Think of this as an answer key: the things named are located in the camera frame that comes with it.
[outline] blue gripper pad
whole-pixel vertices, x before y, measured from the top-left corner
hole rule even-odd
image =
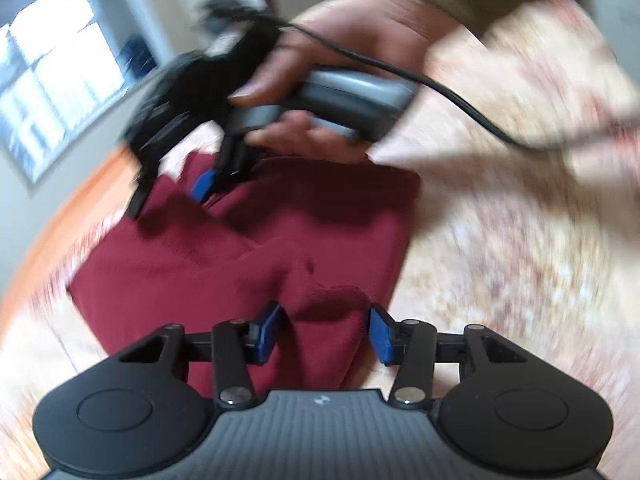
[[[369,316],[369,342],[376,351],[378,361],[383,365],[392,364],[393,347],[389,338],[389,327],[374,308]]]
[[[191,198],[193,198],[196,202],[202,203],[207,198],[207,192],[213,186],[213,181],[215,180],[216,173],[213,170],[205,171],[201,174],[196,183],[191,188]]]
[[[278,322],[280,321],[280,314],[282,313],[282,307],[277,304],[271,313],[267,316],[267,319],[260,325],[260,332],[258,333],[258,343],[255,349],[255,364],[263,365],[269,360],[269,356],[273,351],[273,347],[276,344],[276,335],[278,333]]]

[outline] hand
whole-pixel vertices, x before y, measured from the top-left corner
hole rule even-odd
[[[296,23],[346,49],[422,73],[427,49],[459,24],[439,8],[422,0],[327,0],[306,10]],[[314,65],[363,67],[293,31],[280,37],[276,48],[252,79],[232,96],[233,104],[253,107],[284,99]],[[312,115],[294,110],[246,142],[282,155],[303,155],[334,162],[359,162],[369,145],[354,145],[328,128],[312,126]]]

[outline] black device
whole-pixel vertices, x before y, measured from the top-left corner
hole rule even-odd
[[[379,390],[258,398],[247,364],[268,361],[285,316],[274,301],[207,333],[164,326],[57,387],[33,415],[46,478],[602,480],[607,403],[478,324],[438,333],[373,305],[369,341],[399,365],[388,400]],[[186,384],[189,362],[210,362],[212,399]],[[460,383],[432,399],[445,362],[459,364]]]
[[[228,29],[238,0],[208,0],[204,26],[213,34]],[[331,127],[353,142],[380,140],[411,104],[417,85],[387,80],[353,70],[319,68],[282,102],[256,108],[234,108],[229,94],[240,88],[273,49],[280,35],[276,23],[257,20],[243,24],[232,47],[216,54],[191,52],[178,56],[138,108],[124,139],[142,168],[138,187],[127,207],[137,218],[158,177],[160,160],[197,126],[208,121],[225,132],[215,167],[204,174],[193,197],[204,202],[212,193],[250,177],[262,150],[244,136],[276,121],[285,110],[308,110],[316,124]]]

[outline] beige bedspread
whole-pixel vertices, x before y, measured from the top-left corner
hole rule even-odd
[[[591,20],[572,0],[521,9],[491,31],[487,47],[460,30],[434,49],[426,70],[503,127],[542,132],[607,121],[640,108]],[[203,126],[193,147],[213,149]],[[480,322],[600,392],[616,421],[601,469],[640,478],[640,142],[627,131],[561,156],[505,148],[431,91],[372,150],[372,158],[423,180],[414,237],[390,306],[441,331]],[[0,478],[46,471],[30,418],[46,391],[104,356],[64,288],[119,218],[114,212],[78,244],[15,317],[0,353]],[[388,391],[394,371],[363,351],[353,383]],[[437,370],[436,392],[456,383]]]

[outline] maroon towel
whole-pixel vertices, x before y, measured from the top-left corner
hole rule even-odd
[[[176,183],[161,176],[137,222],[123,218],[69,286],[108,353],[167,323],[207,332],[279,300],[290,327],[268,388],[340,387],[366,333],[371,301],[387,303],[406,251],[416,174],[297,157],[262,160],[252,180],[204,208],[189,191],[212,165],[191,153]],[[189,383],[210,395],[207,365]]]

